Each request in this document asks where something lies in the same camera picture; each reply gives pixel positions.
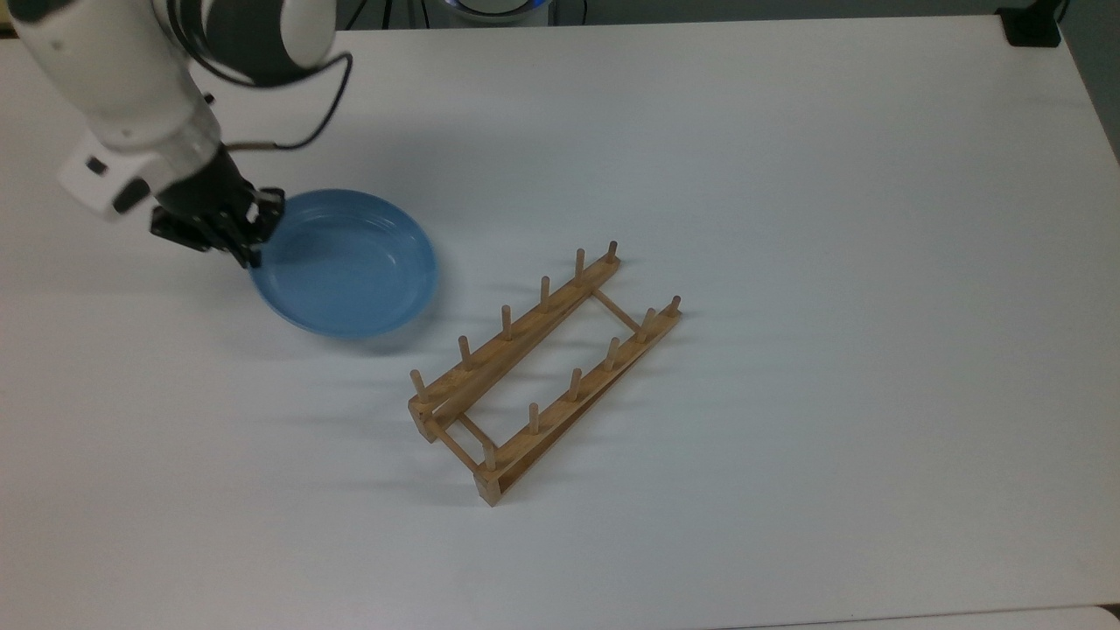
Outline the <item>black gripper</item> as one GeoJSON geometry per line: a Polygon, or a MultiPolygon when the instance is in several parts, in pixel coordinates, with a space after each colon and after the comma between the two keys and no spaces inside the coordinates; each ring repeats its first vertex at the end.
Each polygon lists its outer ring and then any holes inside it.
{"type": "Polygon", "coordinates": [[[150,216],[155,237],[199,252],[225,252],[244,269],[260,266],[256,245],[267,243],[284,217],[284,189],[255,189],[224,148],[156,200],[150,216]]]}

